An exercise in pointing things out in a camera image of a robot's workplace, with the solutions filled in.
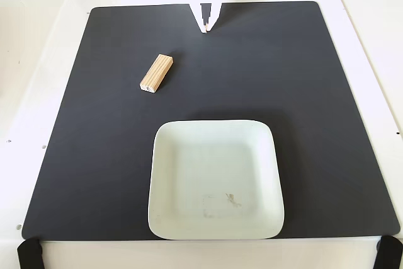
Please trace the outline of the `white fixed gripper finger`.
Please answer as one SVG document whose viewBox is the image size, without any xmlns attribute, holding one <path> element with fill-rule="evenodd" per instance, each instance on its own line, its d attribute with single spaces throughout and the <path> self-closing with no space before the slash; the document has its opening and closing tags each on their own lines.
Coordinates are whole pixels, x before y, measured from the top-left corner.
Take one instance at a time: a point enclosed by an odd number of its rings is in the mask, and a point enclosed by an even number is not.
<svg viewBox="0 0 403 269">
<path fill-rule="evenodd" d="M 195 17 L 196 23 L 202 33 L 206 33 L 206 26 L 203 23 L 202 7 L 201 3 L 190 3 L 190 8 Z"/>
</svg>

